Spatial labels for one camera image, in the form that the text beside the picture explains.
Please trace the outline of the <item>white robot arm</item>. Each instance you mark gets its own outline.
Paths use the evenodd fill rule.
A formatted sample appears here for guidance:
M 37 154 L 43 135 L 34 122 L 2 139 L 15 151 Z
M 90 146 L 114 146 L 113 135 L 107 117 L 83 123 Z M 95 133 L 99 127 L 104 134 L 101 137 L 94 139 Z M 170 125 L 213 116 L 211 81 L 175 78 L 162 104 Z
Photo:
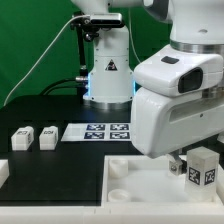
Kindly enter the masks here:
M 134 70 L 131 137 L 142 154 L 169 155 L 169 169 L 187 171 L 179 150 L 224 131 L 224 0 L 71 0 L 87 15 L 109 6 L 143 6 L 172 25 L 170 43 Z

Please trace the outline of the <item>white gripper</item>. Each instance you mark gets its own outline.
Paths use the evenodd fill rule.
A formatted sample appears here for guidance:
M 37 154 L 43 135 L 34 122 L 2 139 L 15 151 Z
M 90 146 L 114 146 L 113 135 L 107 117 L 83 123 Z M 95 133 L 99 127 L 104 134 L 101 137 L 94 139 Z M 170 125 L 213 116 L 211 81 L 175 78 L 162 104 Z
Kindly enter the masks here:
M 187 172 L 187 162 L 173 151 L 222 131 L 224 96 L 210 99 L 195 92 L 170 98 L 140 88 L 133 99 L 133 146 L 150 158 L 168 154 L 169 171 L 175 176 Z

